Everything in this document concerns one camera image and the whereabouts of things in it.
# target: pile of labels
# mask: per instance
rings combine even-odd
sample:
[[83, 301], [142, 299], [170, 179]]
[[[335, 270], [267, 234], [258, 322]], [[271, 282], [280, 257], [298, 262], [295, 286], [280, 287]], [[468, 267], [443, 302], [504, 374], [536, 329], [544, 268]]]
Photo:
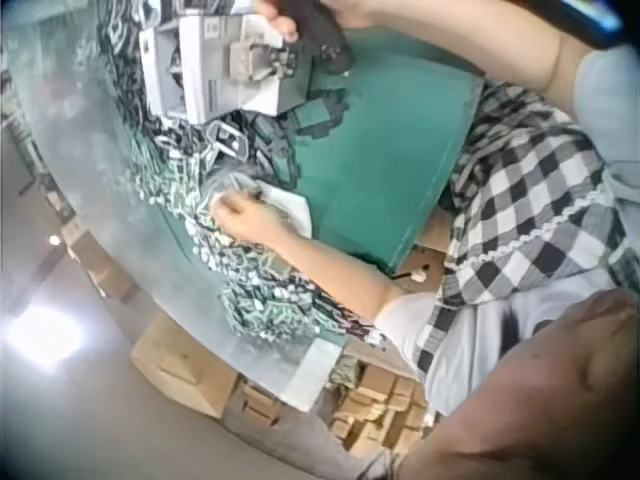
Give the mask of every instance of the pile of labels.
[[370, 327], [361, 325], [305, 275], [282, 264], [272, 252], [236, 243], [209, 216], [211, 181], [224, 184], [220, 179], [230, 172], [295, 188], [299, 172], [286, 125], [240, 111], [215, 120], [218, 131], [226, 131], [222, 137], [238, 132], [247, 139], [246, 152], [240, 153], [244, 146], [236, 143], [231, 151], [214, 148], [207, 138], [210, 124], [198, 127], [186, 120], [154, 117], [146, 108], [136, 2], [99, 0], [98, 6], [97, 50], [120, 114], [119, 141], [131, 152], [130, 180], [140, 198], [183, 221], [194, 241], [193, 253], [225, 275], [221, 301], [232, 329], [266, 341], [286, 341], [326, 329], [376, 342]]

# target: black handle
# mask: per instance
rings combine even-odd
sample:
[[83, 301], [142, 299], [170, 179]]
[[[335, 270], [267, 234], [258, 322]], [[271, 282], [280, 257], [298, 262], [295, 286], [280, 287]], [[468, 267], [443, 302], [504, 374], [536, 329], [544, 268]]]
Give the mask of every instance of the black handle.
[[280, 0], [280, 8], [296, 22], [300, 38], [328, 73], [351, 70], [355, 57], [329, 8], [319, 0]]

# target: white sleeve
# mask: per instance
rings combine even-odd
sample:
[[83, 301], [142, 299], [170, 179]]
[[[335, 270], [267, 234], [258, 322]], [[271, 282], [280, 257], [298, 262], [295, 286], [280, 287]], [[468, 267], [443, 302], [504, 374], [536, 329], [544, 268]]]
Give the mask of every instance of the white sleeve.
[[603, 181], [640, 251], [640, 61], [630, 46], [585, 57], [576, 77], [578, 122], [606, 164]]
[[415, 371], [413, 352], [420, 331], [431, 318], [435, 297], [435, 293], [415, 293], [396, 298], [382, 309], [374, 322]]

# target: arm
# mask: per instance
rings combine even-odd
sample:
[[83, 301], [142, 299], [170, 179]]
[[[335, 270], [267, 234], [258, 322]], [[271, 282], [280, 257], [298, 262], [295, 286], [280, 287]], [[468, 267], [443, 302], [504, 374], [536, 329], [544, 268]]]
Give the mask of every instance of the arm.
[[[258, 12], [288, 40], [295, 24], [278, 16], [277, 0]], [[345, 27], [378, 24], [427, 41], [475, 64], [492, 78], [544, 95], [573, 114], [577, 69], [589, 47], [505, 0], [326, 0]]]
[[372, 323], [387, 303], [405, 293], [364, 262], [300, 237], [274, 211], [247, 196], [225, 195], [212, 206], [212, 215], [238, 240], [274, 250], [363, 322]]

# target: stack of cardboard boxes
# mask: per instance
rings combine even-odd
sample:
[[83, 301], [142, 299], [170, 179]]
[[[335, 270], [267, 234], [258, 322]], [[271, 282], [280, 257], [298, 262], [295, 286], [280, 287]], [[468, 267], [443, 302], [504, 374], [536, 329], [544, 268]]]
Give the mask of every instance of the stack of cardboard boxes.
[[278, 421], [282, 402], [260, 388], [247, 384], [244, 387], [244, 415], [257, 423], [271, 427]]
[[334, 412], [331, 432], [358, 458], [380, 448], [406, 455], [423, 437], [427, 404], [422, 385], [368, 365], [355, 390], [348, 391]]
[[131, 360], [171, 400], [220, 418], [238, 372], [209, 352], [164, 312], [136, 343]]
[[87, 271], [103, 297], [126, 301], [136, 290], [132, 278], [100, 246], [77, 218], [62, 227], [62, 238], [69, 256]]

